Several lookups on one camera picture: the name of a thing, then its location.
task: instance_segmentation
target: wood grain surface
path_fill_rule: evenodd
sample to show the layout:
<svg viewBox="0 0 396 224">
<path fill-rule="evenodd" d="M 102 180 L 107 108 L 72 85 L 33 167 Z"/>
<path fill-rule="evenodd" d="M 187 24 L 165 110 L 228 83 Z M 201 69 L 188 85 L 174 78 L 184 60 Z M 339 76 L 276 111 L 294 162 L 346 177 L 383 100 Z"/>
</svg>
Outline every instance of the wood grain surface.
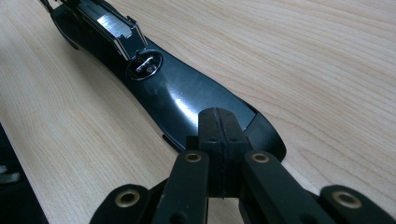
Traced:
<svg viewBox="0 0 396 224">
<path fill-rule="evenodd" d="M 108 2 L 259 109 L 304 188 L 345 185 L 396 217 L 395 1 Z M 38 1 L 0 1 L 0 29 L 0 121 L 50 223 L 89 223 L 114 188 L 168 177 L 160 129 Z M 209 223 L 242 222 L 237 200 L 209 206 Z"/>
</svg>

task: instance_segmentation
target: circular hole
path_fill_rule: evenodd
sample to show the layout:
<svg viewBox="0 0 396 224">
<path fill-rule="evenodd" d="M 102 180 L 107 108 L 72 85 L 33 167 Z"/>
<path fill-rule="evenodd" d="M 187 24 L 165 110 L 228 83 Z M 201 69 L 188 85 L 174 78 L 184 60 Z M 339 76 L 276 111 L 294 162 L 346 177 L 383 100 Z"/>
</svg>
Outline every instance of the circular hole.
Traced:
<svg viewBox="0 0 396 224">
<path fill-rule="evenodd" d="M 300 215 L 300 221 L 304 224 L 318 224 L 317 219 L 308 214 Z"/>
<path fill-rule="evenodd" d="M 135 189 L 127 189 L 119 193 L 116 197 L 118 207 L 130 207 L 139 202 L 140 194 Z"/>
<path fill-rule="evenodd" d="M 332 193 L 332 197 L 336 202 L 344 207 L 357 209 L 361 207 L 361 200 L 346 191 L 336 191 Z"/>
<path fill-rule="evenodd" d="M 252 156 L 252 159 L 256 162 L 261 162 L 261 163 L 268 162 L 270 160 L 267 156 L 265 156 L 264 154 L 261 154 L 261 153 L 254 154 Z"/>
<path fill-rule="evenodd" d="M 169 223 L 171 224 L 184 224 L 186 223 L 186 221 L 186 216 L 181 213 L 174 213 L 172 216 L 169 217 Z"/>
<path fill-rule="evenodd" d="M 201 160 L 201 155 L 195 154 L 195 153 L 190 153 L 186 156 L 186 160 L 189 162 L 198 162 Z"/>
</svg>

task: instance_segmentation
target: wooden table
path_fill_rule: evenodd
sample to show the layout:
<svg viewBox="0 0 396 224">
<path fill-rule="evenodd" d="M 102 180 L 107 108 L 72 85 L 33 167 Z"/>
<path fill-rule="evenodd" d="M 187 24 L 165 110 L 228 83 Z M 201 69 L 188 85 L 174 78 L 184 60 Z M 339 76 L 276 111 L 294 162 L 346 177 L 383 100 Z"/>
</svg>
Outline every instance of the wooden table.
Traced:
<svg viewBox="0 0 396 224">
<path fill-rule="evenodd" d="M 352 187 L 396 217 L 394 1 L 109 3 L 258 108 L 304 188 Z M 38 1 L 1 1 L 0 27 L 0 121 L 50 223 L 88 223 L 114 188 L 168 177 L 160 129 Z M 209 223 L 241 222 L 237 200 L 210 201 Z"/>
</svg>

